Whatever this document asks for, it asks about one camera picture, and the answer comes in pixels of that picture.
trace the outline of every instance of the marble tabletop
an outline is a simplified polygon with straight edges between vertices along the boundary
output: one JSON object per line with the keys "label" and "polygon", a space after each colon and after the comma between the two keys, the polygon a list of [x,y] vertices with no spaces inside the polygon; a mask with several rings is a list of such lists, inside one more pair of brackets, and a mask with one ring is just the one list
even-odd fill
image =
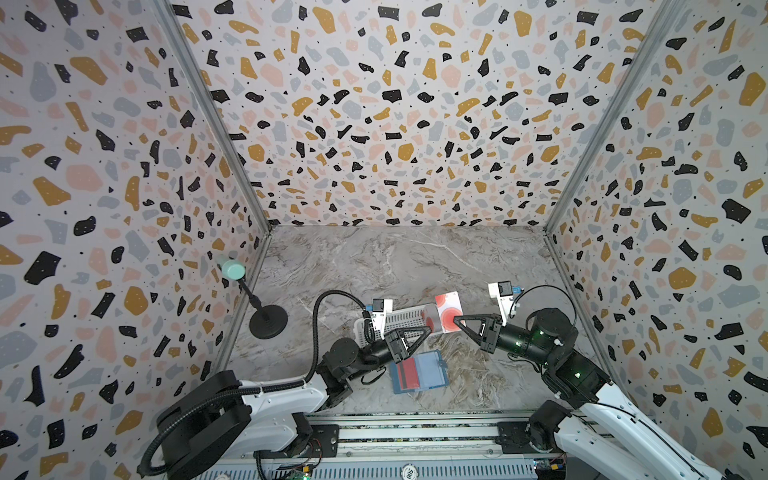
{"label": "marble tabletop", "polygon": [[[538,227],[277,227],[255,293],[289,315],[287,328],[268,340],[256,339],[245,321],[228,368],[238,379],[266,381],[302,376],[312,359],[312,308],[321,292],[345,290],[370,303],[391,298],[394,308],[434,303],[458,291],[464,314],[497,313],[488,283],[510,280],[530,289],[547,283],[563,288],[544,232]],[[526,295],[514,323],[529,313],[557,307],[573,319],[568,299],[555,289]],[[353,337],[359,308],[341,296],[319,309],[320,355],[344,336]],[[576,347],[597,362],[581,322]],[[536,409],[554,396],[525,362],[497,351],[484,353],[464,334],[433,336],[420,352],[439,349],[448,364],[449,385],[395,395],[389,372],[371,386],[352,382],[354,393],[339,413],[477,412]]]}

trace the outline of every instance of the black cable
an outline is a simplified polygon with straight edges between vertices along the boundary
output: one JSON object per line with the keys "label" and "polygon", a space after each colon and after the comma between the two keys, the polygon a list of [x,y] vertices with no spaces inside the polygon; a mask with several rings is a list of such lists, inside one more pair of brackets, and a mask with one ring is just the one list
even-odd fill
{"label": "black cable", "polygon": [[[293,382],[282,383],[278,385],[268,385],[268,386],[264,386],[263,388],[250,387],[246,389],[227,390],[226,392],[219,392],[216,395],[210,396],[207,399],[200,401],[191,409],[187,410],[186,412],[182,412],[181,415],[178,416],[178,418],[176,418],[165,430],[158,433],[157,436],[152,440],[152,442],[150,442],[149,446],[147,447],[147,450],[141,456],[141,462],[139,463],[139,466],[137,468],[138,474],[143,476],[154,476],[154,475],[161,475],[168,470],[168,465],[166,464],[163,464],[159,467],[153,467],[152,457],[154,456],[154,453],[157,451],[157,449],[160,448],[160,445],[162,445],[165,439],[167,439],[168,436],[176,429],[176,427],[178,427],[189,416],[198,413],[199,411],[205,409],[208,406],[217,405],[226,399],[230,399],[238,396],[258,395],[259,393],[262,393],[262,392],[264,393],[279,392],[281,390],[294,389],[296,387],[300,387],[309,383],[312,377],[315,375],[315,370],[317,368],[317,359],[318,359],[318,350],[319,350],[317,318],[319,314],[319,308],[323,299],[325,299],[329,295],[345,296],[351,299],[352,301],[354,301],[355,303],[357,303],[357,305],[362,310],[366,309],[366,306],[356,296],[352,295],[351,293],[344,292],[342,290],[328,290],[326,292],[321,293],[320,296],[317,297],[317,300],[315,300],[315,307],[312,311],[312,348],[313,348],[312,365],[310,367],[310,371],[304,377],[304,380],[296,380]],[[260,465],[260,462],[261,462],[260,459],[257,459],[257,464]]]}
{"label": "black cable", "polygon": [[686,465],[688,465],[688,467],[691,470],[693,470],[694,473],[699,475],[701,478],[705,478],[704,474],[699,472],[698,470],[696,470],[696,467],[691,465],[691,463],[684,456],[682,456],[672,445],[670,445],[670,443],[667,440],[665,440],[664,437],[659,434],[659,432],[657,432],[656,430],[651,428],[650,425],[648,425],[646,422],[643,422],[642,420],[638,419],[637,415],[635,415],[634,413],[627,412],[627,411],[625,411],[623,409],[618,408],[617,406],[608,405],[607,403],[600,403],[600,402],[588,402],[588,403],[591,403],[592,405],[599,405],[599,406],[603,406],[603,407],[608,407],[609,409],[617,410],[617,411],[622,412],[625,415],[631,417],[635,422],[640,423],[642,426],[644,426],[645,428],[650,430],[651,433],[656,435],[656,437],[658,437],[672,452],[674,452],[675,455],[680,457],[680,460],[682,460]]}
{"label": "black cable", "polygon": [[[574,309],[574,319],[573,319],[573,322],[571,323],[571,325],[572,325],[572,326],[573,326],[573,325],[575,325],[575,324],[576,324],[576,317],[578,316],[578,314],[576,313],[576,304],[575,304],[575,303],[574,303],[574,301],[571,299],[571,296],[570,296],[570,295],[568,295],[568,292],[566,292],[565,290],[563,290],[563,289],[562,289],[562,288],[560,288],[559,286],[555,286],[555,285],[547,285],[547,284],[542,284],[542,285],[533,286],[532,288],[529,288],[528,290],[526,290],[526,291],[524,291],[523,293],[521,293],[520,295],[518,295],[518,297],[517,297],[516,299],[512,300],[512,305],[510,305],[510,307],[509,307],[509,312],[507,312],[507,317],[510,317],[510,316],[512,315],[512,308],[513,308],[515,305],[517,305],[518,301],[520,301],[520,299],[521,299],[521,298],[522,298],[522,297],[523,297],[523,296],[524,296],[526,293],[528,293],[528,292],[531,292],[531,291],[533,291],[533,290],[536,290],[537,288],[541,288],[541,287],[543,287],[543,286],[549,286],[549,287],[551,287],[551,288],[555,288],[555,289],[557,289],[557,290],[560,290],[560,291],[563,293],[563,295],[565,295],[565,297],[568,299],[568,301],[569,301],[569,302],[571,302],[571,306],[572,306],[572,307],[573,307],[573,309]],[[528,329],[528,319],[526,319],[526,320],[525,320],[525,329],[526,329],[526,330]]]}
{"label": "black cable", "polygon": [[507,353],[507,358],[509,359],[510,362],[527,362],[527,363],[530,363],[531,366],[533,367],[533,371],[534,372],[541,373],[541,367],[539,367],[538,365],[533,363],[531,360],[528,360],[528,359],[516,359],[515,357],[512,356],[511,353]]}
{"label": "black cable", "polygon": [[255,452],[253,456],[256,458],[256,472],[259,474],[259,480],[266,480],[264,470],[261,468],[261,452]]}

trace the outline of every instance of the round black stand base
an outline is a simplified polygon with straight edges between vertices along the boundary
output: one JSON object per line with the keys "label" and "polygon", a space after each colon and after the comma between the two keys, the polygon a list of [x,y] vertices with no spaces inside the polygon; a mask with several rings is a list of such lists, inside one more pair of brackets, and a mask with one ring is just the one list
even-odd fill
{"label": "round black stand base", "polygon": [[265,305],[250,317],[248,328],[253,336],[266,340],[278,336],[288,324],[288,313],[278,305]]}

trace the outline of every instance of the terrazzo wall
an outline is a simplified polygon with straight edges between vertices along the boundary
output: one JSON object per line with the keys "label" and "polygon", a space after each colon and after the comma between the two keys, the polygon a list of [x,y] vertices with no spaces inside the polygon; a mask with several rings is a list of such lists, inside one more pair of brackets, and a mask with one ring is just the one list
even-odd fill
{"label": "terrazzo wall", "polygon": [[760,480],[768,12],[688,6],[554,240],[639,406],[710,465]]}
{"label": "terrazzo wall", "polygon": [[535,225],[660,3],[177,4],[272,224]]}
{"label": "terrazzo wall", "polygon": [[251,213],[138,0],[0,8],[0,478],[138,478],[209,374]]}

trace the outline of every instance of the red and white card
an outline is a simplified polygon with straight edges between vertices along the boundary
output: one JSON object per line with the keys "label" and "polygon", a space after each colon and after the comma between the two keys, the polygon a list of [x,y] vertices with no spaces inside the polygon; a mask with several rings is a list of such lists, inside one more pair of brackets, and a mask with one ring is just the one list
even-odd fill
{"label": "red and white card", "polygon": [[435,297],[437,312],[444,333],[458,332],[459,328],[453,323],[453,317],[461,316],[462,303],[458,300],[458,292],[449,292]]}

